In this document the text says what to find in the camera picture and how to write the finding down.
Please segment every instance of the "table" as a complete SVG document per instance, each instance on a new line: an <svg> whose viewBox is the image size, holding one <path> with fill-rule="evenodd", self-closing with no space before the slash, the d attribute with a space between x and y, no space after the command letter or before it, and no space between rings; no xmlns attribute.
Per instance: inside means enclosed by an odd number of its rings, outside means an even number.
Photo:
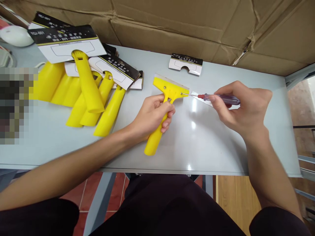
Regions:
<svg viewBox="0 0 315 236"><path fill-rule="evenodd" d="M33 67L46 61L35 45L12 50L17 67ZM168 68L170 55L116 46L120 57L144 71L143 90L126 92L113 131L133 121L145 97L160 94L152 85L158 73L198 93L211 94L235 80L248 87L270 89L273 98L264 123L271 143L290 177L300 177L284 77L204 62L201 76ZM107 172L248 175L245 144L239 134L225 127L216 111L192 97L174 102L176 114L163 134L155 156L146 156L143 142L101 168ZM32 169L65 153L88 145L99 137L94 127L65 125L71 109L35 101L25 121L18 145L0 145L0 168Z"/></svg>

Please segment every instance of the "forearm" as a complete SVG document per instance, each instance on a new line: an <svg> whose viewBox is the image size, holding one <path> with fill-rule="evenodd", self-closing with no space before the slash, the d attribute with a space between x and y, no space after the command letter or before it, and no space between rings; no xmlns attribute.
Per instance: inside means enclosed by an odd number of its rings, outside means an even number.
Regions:
<svg viewBox="0 0 315 236"><path fill-rule="evenodd" d="M0 193L0 210L60 196L137 143L128 127L28 172Z"/></svg>
<svg viewBox="0 0 315 236"><path fill-rule="evenodd" d="M267 128L244 138L244 141L250 182L261 206L277 206L302 219L295 191L271 145Z"/></svg>

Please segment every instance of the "cable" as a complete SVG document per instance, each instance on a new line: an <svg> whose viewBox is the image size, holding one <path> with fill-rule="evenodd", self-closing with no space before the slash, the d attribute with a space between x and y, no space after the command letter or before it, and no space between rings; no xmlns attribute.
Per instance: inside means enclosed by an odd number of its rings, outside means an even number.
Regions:
<svg viewBox="0 0 315 236"><path fill-rule="evenodd" d="M10 65L10 62L9 62L8 67L10 67L10 68L13 67L13 65L14 65L14 59L13 59L11 53L8 52L8 50L6 50L6 49L5 49L4 47L2 47L1 45L0 45L0 48L1 48L2 50L4 50L4 51L8 54L9 58L10 58L11 65Z"/></svg>
<svg viewBox="0 0 315 236"><path fill-rule="evenodd" d="M45 64L46 64L46 62L40 62L36 66L34 66L34 68L40 68L42 65L45 65Z"/></svg>

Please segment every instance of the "red tile floor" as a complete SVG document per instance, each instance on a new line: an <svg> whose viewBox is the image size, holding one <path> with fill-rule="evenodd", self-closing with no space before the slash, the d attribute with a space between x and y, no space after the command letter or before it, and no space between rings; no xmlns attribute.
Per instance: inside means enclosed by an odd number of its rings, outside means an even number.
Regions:
<svg viewBox="0 0 315 236"><path fill-rule="evenodd" d="M83 236L86 217L94 198L98 183L102 177L102 172L95 172L87 180L79 184L61 198L68 199L76 203L80 209L80 216L73 236ZM195 181L202 187L202 176ZM110 218L120 207L125 199L125 190L129 184L129 179L124 173L117 173L115 183L112 189L111 198L108 203L105 220Z"/></svg>

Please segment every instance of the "screwdriver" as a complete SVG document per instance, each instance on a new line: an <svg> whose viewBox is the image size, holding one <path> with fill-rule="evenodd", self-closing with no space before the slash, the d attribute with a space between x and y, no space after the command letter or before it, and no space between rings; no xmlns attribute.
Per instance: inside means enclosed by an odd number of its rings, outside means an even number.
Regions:
<svg viewBox="0 0 315 236"><path fill-rule="evenodd" d="M184 95L189 95L189 96L194 96L194 97L198 97L203 99L204 101L210 101L209 99L209 94L199 94L199 95L194 95L194 94L187 94L187 93L181 93ZM235 96L230 96L230 95L219 95L217 94L217 96L219 96L225 104L229 104L229 105L239 105L241 103L241 101L235 97Z"/></svg>

